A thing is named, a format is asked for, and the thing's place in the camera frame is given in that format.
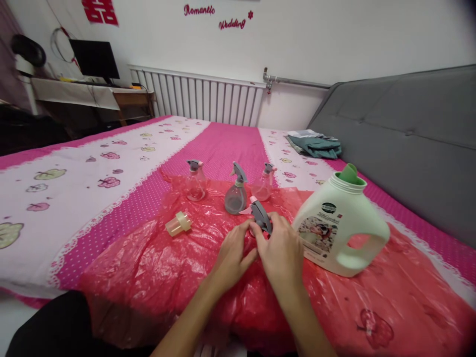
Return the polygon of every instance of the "gray headboard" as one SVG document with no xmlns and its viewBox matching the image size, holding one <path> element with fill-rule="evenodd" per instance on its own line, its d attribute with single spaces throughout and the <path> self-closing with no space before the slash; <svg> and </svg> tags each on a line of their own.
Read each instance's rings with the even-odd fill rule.
<svg viewBox="0 0 476 357">
<path fill-rule="evenodd" d="M 404 206 L 476 248 L 476 65 L 338 83 L 308 128 Z"/>
</svg>

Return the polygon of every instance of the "clear spray bottle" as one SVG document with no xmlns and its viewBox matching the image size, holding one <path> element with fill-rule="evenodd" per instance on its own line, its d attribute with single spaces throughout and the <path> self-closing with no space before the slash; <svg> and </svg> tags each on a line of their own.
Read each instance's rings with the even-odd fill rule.
<svg viewBox="0 0 476 357">
<path fill-rule="evenodd" d="M 207 193 L 207 178 L 203 174 L 203 162 L 187 160 L 190 164 L 190 176 L 187 177 L 187 198 L 190 201 L 200 201 Z"/>
<path fill-rule="evenodd" d="M 235 161 L 233 161 L 233 171 L 230 176 L 232 175 L 236 175 L 237 180 L 225 195 L 225 209 L 230 214 L 239 215 L 240 211 L 246 207 L 247 198 L 244 183 L 248 180 L 241 166 Z"/>
<path fill-rule="evenodd" d="M 251 194 L 258 201 L 266 201 L 271 195 L 271 187 L 273 186 L 273 175 L 277 170 L 273 164 L 264 163 L 264 171 L 251 185 Z"/>
</svg>

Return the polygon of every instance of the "red plastic sheet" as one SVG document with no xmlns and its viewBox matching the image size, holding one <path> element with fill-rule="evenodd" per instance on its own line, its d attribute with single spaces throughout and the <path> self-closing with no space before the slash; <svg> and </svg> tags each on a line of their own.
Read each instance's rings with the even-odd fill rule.
<svg viewBox="0 0 476 357">
<path fill-rule="evenodd" d="M 226 213 L 231 182 L 213 181 L 204 200 L 191 202 L 184 178 L 170 181 L 162 212 L 112 244 L 81 278 L 93 332 L 123 348 L 159 342 L 212 269 L 228 231 L 249 218 Z M 274 189 L 264 207 L 292 221 L 310 194 Z M 192 218 L 192 230 L 172 238 L 165 223 L 178 211 Z M 473 337 L 475 312 L 408 237 L 390 229 L 388 244 L 354 278 L 304 260 L 304 284 L 326 335 L 339 356 L 461 355 Z M 244 253 L 255 246 L 247 234 Z M 295 350 L 259 259 L 220 300 L 205 340 L 219 346 L 228 334 L 264 355 Z"/>
</svg>

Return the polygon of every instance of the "green cloth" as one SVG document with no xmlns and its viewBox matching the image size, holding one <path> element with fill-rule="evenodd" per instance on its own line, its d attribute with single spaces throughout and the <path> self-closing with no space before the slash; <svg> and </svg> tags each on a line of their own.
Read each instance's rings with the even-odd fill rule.
<svg viewBox="0 0 476 357">
<path fill-rule="evenodd" d="M 320 138 L 296 138 L 294 136 L 290 136 L 289 139 L 315 158 L 337 159 L 337 156 L 342 153 L 339 141 Z"/>
<path fill-rule="evenodd" d="M 293 149 L 295 149 L 298 154 L 309 156 L 309 154 L 303 148 L 300 148 L 299 146 L 297 146 L 296 144 L 293 143 L 293 141 L 290 139 L 291 137 L 289 135 L 286 136 L 285 138 L 289 142 L 291 147 Z"/>
</svg>

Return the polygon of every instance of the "hand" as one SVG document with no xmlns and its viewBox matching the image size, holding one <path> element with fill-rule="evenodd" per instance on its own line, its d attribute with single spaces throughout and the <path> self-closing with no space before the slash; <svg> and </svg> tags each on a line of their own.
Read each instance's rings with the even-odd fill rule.
<svg viewBox="0 0 476 357">
<path fill-rule="evenodd" d="M 206 283 L 209 283 L 218 297 L 231 289 L 258 257 L 258 252 L 254 248 L 243 258 L 244 235 L 250 222 L 252 220 L 247 220 L 228 233 L 218 253 L 217 261 L 206 278 Z"/>
<path fill-rule="evenodd" d="M 286 218 L 276 212 L 269 214 L 273 222 L 273 233 L 269 240 L 263 236 L 261 228 L 254 222 L 249 225 L 258 244 L 258 252 L 263 262 L 264 271 L 281 303 L 289 293 L 296 289 L 302 292 L 302 265 L 304 250 L 296 231 L 291 228 Z"/>
</svg>

